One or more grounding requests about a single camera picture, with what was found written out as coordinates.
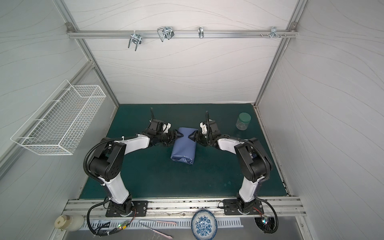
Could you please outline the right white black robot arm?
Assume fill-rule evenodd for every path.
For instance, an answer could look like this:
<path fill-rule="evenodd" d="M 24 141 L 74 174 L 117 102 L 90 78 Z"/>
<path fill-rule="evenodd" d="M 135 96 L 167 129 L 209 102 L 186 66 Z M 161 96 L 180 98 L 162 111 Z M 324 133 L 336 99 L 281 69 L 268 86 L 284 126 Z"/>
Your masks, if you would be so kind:
<path fill-rule="evenodd" d="M 247 215 L 264 200 L 258 197 L 261 185 L 269 180 L 273 164 L 257 138 L 240 139 L 221 134 L 217 123 L 210 119 L 209 112 L 205 121 L 200 123 L 200 130 L 189 135 L 189 139 L 204 147 L 226 151 L 236 155 L 244 176 L 243 183 L 237 193 L 236 208 L 240 214 Z"/>

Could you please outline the light blue wrapping paper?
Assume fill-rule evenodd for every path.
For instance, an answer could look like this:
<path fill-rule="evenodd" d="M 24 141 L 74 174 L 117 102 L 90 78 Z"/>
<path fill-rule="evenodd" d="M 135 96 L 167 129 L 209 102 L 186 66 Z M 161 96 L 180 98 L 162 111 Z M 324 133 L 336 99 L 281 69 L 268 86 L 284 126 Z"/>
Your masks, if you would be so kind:
<path fill-rule="evenodd" d="M 173 162 L 185 163 L 193 165 L 195 161 L 196 145 L 197 143 L 189 138 L 197 129 L 192 128 L 179 128 L 178 132 L 183 136 L 178 138 L 174 145 L 171 154 Z"/>

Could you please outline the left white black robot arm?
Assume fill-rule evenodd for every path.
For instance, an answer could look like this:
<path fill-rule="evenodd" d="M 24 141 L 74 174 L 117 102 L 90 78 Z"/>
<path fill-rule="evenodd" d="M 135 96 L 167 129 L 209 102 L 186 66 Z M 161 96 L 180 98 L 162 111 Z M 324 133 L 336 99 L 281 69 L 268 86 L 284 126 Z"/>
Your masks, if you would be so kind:
<path fill-rule="evenodd" d="M 134 208 L 132 195 L 121 177 L 124 157 L 132 152 L 162 144 L 169 147 L 183 137 L 178 130 L 172 130 L 171 124 L 157 120 L 151 109 L 148 127 L 132 137 L 103 138 L 92 147 L 85 156 L 85 173 L 96 180 L 107 192 L 111 206 L 118 215 L 127 216 Z"/>

